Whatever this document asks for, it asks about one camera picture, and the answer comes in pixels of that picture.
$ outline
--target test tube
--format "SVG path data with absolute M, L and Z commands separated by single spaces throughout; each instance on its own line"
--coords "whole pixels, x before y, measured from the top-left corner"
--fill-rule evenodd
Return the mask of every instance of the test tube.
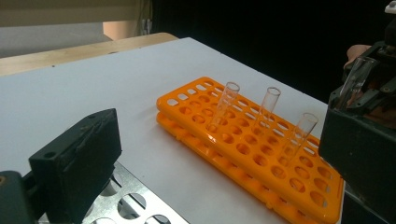
M 346 110 L 353 101 L 359 98 L 358 94 L 361 91 L 361 87 L 375 63 L 376 60 L 369 57 L 360 56 L 355 60 L 346 82 L 340 91 L 338 102 L 334 107 L 335 109 L 340 111 Z
M 297 154 L 297 151 L 306 140 L 306 137 L 311 134 L 317 123 L 318 118 L 315 115 L 311 113 L 303 113 L 303 116 L 287 137 L 286 143 L 277 157 L 280 164 L 284 166 L 288 166 L 290 164 L 290 161 Z
M 221 124 L 224 124 L 226 118 L 226 113 L 229 107 L 233 104 L 236 99 L 240 88 L 238 84 L 234 82 L 227 82 L 219 99 L 218 105 L 216 107 L 216 112 L 213 115 L 212 120 L 206 125 L 206 128 L 215 133 Z
M 281 91 L 278 88 L 267 88 L 267 93 L 265 93 L 264 99 L 262 100 L 259 114 L 251 129 L 256 135 L 263 137 L 266 132 L 269 132 L 269 121 L 280 93 Z

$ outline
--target hand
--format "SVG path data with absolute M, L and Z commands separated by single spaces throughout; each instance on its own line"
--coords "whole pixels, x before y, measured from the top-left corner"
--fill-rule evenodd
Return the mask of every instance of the hand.
M 344 64 L 344 68 L 349 64 L 352 63 L 357 57 L 361 56 L 364 51 L 369 49 L 371 46 L 370 45 L 353 45 L 351 46 L 347 52 L 347 62 Z

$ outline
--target black device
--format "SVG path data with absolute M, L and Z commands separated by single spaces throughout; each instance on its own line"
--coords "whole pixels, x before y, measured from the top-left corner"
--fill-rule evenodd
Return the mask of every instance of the black device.
M 396 18 L 384 40 L 361 56 L 376 60 L 361 87 L 363 95 L 339 109 L 343 87 L 331 93 L 318 152 L 345 179 L 358 203 L 396 223 Z M 346 67 L 344 81 L 354 65 Z
M 0 222 L 81 223 L 121 154 L 116 109 L 87 116 L 29 158 L 22 177 L 0 172 Z

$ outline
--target black plastic housing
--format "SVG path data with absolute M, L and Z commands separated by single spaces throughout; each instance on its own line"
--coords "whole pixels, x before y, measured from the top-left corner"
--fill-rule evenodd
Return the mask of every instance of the black plastic housing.
M 117 113 L 108 109 L 82 119 L 30 157 L 49 221 L 81 223 L 120 154 Z
M 396 132 L 329 108 L 318 152 L 367 206 L 396 223 Z
M 15 171 L 0 172 L 0 223 L 36 223 L 22 177 Z

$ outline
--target dark background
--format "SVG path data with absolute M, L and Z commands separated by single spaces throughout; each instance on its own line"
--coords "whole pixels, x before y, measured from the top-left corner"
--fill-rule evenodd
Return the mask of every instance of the dark background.
M 327 103 L 348 48 L 384 39 L 389 2 L 154 0 L 153 33 L 191 37 Z

